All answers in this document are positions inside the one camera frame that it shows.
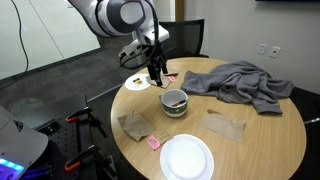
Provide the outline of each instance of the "electrical outlet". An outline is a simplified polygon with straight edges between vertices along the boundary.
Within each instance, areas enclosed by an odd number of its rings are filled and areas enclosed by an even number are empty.
[[[278,57],[278,54],[279,54],[280,50],[281,50],[281,47],[273,46],[272,49],[271,49],[271,51],[270,51],[269,56],[270,56],[270,57],[273,57],[273,58]]]
[[[268,45],[266,45],[266,44],[260,44],[258,46],[258,50],[257,50],[258,54],[261,54],[261,55],[264,54],[266,52],[267,47],[268,47]]]

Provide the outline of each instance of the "black chair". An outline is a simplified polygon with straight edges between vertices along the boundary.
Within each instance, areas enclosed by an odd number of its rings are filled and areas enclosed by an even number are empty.
[[[159,22],[169,31],[170,38],[163,41],[167,59],[180,57],[209,57],[200,54],[204,19],[182,22]]]

